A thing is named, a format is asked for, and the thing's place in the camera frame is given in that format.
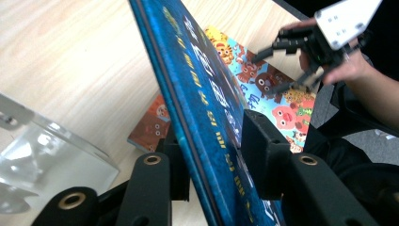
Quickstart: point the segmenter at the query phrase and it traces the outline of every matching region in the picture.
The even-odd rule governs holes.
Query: human hand
[[[304,22],[298,22],[293,24],[288,24],[284,26],[282,29],[293,29],[300,28],[306,26],[312,26],[316,24],[316,20],[314,18],[310,18]],[[354,46],[358,43],[357,39],[354,39],[349,42],[351,46]],[[310,59],[306,52],[301,51],[301,55],[299,56],[299,63],[302,70],[306,71],[309,68]],[[328,65],[322,66],[324,70],[328,68]],[[367,68],[370,67],[368,62],[364,59],[361,51],[357,50],[352,52],[348,58],[337,68],[331,70],[323,79],[323,83],[325,85],[337,83],[339,81],[353,81],[364,75],[364,72]]]

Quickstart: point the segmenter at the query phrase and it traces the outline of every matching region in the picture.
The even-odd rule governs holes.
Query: white mounting plate
[[[314,13],[329,46],[339,50],[364,32],[382,0],[343,0]]]

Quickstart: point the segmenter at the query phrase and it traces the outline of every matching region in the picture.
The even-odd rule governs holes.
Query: transparent plastic object
[[[109,156],[0,93],[0,214],[42,209],[57,193],[104,193],[119,174]]]

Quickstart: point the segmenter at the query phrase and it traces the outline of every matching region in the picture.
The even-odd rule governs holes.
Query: screw hole
[[[86,195],[84,193],[73,192],[62,198],[58,203],[58,207],[63,210],[70,210],[82,204],[85,199]]]
[[[147,165],[156,165],[161,161],[161,157],[156,155],[148,156],[144,159],[144,163]]]
[[[299,161],[309,166],[317,165],[317,160],[309,156],[300,156]]]

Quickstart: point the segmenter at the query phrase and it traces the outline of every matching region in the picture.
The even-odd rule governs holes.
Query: black mount
[[[241,153],[261,199],[282,200],[287,225],[377,225],[322,159],[292,154],[266,116],[245,111]],[[155,153],[136,160],[130,181],[100,196],[88,187],[62,191],[32,225],[171,225],[171,201],[188,201],[188,191],[188,170],[169,130]],[[301,208],[293,211],[292,202]]]

